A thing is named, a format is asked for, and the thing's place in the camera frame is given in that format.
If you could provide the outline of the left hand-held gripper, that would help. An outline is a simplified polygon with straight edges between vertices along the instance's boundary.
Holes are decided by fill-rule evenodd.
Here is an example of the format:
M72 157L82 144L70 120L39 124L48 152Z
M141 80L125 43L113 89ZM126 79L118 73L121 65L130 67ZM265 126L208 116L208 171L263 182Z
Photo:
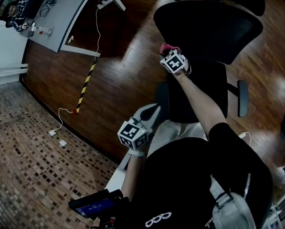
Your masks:
M148 144L153 137L152 127L160 111L159 104L148 104L139 108L119 129L117 135L120 143L132 150L139 150Z

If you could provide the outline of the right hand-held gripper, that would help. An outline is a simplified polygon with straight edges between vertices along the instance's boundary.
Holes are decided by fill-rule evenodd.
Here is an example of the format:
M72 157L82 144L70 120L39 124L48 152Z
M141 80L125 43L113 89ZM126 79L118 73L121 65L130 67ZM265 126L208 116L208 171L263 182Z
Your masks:
M183 71L187 76L191 73L190 62L178 49L170 50L169 53L160 60L160 64L169 72L176 74Z

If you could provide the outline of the pink cloth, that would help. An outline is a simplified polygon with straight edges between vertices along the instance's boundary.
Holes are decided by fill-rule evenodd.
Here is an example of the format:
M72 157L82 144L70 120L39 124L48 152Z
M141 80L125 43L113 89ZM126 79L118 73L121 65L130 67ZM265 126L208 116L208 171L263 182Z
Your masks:
M159 54L163 57L166 57L170 51L177 50L178 52L182 52L179 47L174 47L169 44L163 43L160 47Z

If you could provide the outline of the black mesh chair backrest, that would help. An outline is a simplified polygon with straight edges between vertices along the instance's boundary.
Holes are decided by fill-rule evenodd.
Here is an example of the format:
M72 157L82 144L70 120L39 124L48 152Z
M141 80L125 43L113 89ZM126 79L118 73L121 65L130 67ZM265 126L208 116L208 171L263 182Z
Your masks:
M189 60L232 64L263 31L250 13L221 2L184 0L159 7L154 22L164 41Z

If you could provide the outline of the person's right forearm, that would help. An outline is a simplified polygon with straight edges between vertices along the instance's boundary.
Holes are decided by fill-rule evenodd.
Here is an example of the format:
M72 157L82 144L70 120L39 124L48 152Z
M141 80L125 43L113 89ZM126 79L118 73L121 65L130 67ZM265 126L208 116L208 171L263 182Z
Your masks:
M184 73L173 74L182 87L206 136L219 123L227 123L220 107Z

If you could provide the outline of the grey shoulder bag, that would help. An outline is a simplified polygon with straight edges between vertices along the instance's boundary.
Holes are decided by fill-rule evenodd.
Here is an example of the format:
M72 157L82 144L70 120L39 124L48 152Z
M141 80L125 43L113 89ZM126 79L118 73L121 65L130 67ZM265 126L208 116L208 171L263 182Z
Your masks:
M212 219L216 229L256 229L252 213L243 197L226 192L211 177L210 193L215 199Z

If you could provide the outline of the person's light trousers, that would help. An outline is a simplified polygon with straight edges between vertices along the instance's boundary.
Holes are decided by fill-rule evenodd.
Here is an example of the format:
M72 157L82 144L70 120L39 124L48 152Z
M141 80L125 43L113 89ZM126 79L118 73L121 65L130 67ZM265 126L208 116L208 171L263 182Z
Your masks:
M207 140L206 134L200 123L181 124L166 120L157 128L151 141L147 157L166 144L187 137L196 137Z

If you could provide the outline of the black chair seat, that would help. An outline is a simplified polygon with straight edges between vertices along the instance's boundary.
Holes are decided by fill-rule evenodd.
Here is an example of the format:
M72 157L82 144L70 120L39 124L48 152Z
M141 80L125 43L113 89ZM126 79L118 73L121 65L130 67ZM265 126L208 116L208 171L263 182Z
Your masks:
M228 89L225 65L218 62L195 61L192 63L191 81L207 94L228 115ZM171 74L167 74L169 93L169 119L176 123L191 124L198 121L181 85Z

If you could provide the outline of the yellow black striped floor strip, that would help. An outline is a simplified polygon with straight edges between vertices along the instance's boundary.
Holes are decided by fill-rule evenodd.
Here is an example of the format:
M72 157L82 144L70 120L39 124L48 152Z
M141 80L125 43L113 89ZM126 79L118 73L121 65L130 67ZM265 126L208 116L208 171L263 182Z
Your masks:
M73 110L73 114L74 115L76 115L76 114L78 114L80 112L80 106L81 106L82 101L83 101L84 93L86 92L86 88L87 88L88 82L90 80L91 74L92 74L92 72L93 72L93 70L95 68L96 63L97 63L97 59L94 59L93 64L91 65L91 67L89 69L88 75L87 75L87 77L85 79L85 82L84 82L84 85L82 87L77 107L76 107L76 109Z

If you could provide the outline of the person in black vest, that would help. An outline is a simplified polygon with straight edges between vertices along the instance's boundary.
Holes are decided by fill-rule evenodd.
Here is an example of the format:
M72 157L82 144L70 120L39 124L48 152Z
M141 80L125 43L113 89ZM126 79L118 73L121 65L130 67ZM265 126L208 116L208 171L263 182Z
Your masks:
M211 179L245 198L261 229L273 197L271 173L261 158L226 123L209 139L186 137L152 153L121 229L216 229Z

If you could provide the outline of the white power strip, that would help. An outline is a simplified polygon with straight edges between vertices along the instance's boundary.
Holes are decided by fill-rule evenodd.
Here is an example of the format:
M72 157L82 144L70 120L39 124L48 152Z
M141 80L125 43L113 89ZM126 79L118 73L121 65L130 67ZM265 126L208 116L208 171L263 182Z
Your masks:
M104 8L105 6L107 6L108 4L110 4L113 0L102 0L98 5L98 9L101 10L102 8Z

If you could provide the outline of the black screen device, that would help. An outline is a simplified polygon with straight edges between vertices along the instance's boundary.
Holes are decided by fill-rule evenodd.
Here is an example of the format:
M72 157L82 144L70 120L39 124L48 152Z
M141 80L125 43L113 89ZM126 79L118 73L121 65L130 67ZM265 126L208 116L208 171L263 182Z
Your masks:
M87 218L113 217L129 201L121 190L109 192L108 189L98 191L89 196L68 202L69 209Z

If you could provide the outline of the grey desk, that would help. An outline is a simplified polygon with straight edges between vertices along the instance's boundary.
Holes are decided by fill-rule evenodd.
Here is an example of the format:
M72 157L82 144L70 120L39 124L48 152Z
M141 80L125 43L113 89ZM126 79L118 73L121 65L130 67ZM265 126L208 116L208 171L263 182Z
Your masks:
M121 0L112 0L122 11L126 7ZM67 38L71 32L82 9L88 0L61 0L50 9L46 17L39 17L36 20L36 25L51 29L52 33L49 36L42 36L36 33L29 39L36 42L54 52L68 51L85 55L100 57L100 53L86 50L83 48L74 47L67 44Z

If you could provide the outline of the clear plastic bottle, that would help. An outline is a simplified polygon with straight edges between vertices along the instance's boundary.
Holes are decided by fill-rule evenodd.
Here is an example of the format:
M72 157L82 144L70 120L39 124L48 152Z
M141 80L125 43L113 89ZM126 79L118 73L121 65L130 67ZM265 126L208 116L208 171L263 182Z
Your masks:
M48 29L48 28L45 28L45 27L36 27L36 32L39 34L39 35L46 35L46 36L49 36L52 32L51 29Z

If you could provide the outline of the black laptop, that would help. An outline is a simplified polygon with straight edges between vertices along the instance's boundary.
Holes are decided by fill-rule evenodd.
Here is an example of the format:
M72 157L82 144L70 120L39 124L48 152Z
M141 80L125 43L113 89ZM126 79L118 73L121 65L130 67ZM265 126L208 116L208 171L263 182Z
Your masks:
M22 17L33 19L37 15L38 10L42 6L44 0L28 0L22 10Z

